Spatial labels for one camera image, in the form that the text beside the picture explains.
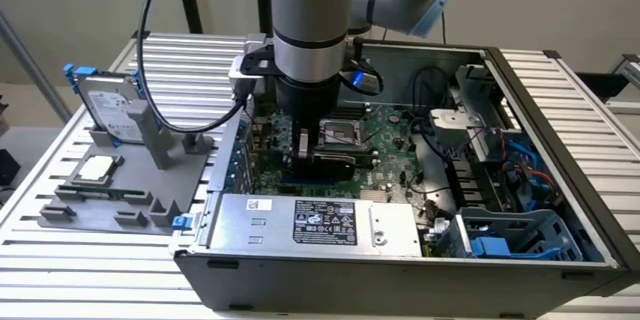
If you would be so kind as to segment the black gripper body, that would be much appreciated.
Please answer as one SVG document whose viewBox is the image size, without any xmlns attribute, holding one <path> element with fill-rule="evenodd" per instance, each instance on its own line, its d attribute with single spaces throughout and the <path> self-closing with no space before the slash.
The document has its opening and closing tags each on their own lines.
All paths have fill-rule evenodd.
<svg viewBox="0 0 640 320">
<path fill-rule="evenodd" d="M 292 119 L 292 148 L 295 157 L 299 157 L 300 129 L 312 129 L 313 149 L 319 143 L 319 122 L 336 107 L 339 89 L 340 80 L 337 76 L 332 76 L 320 82 L 300 82 L 288 76 L 280 76 L 276 79 L 277 106 Z"/>
</svg>

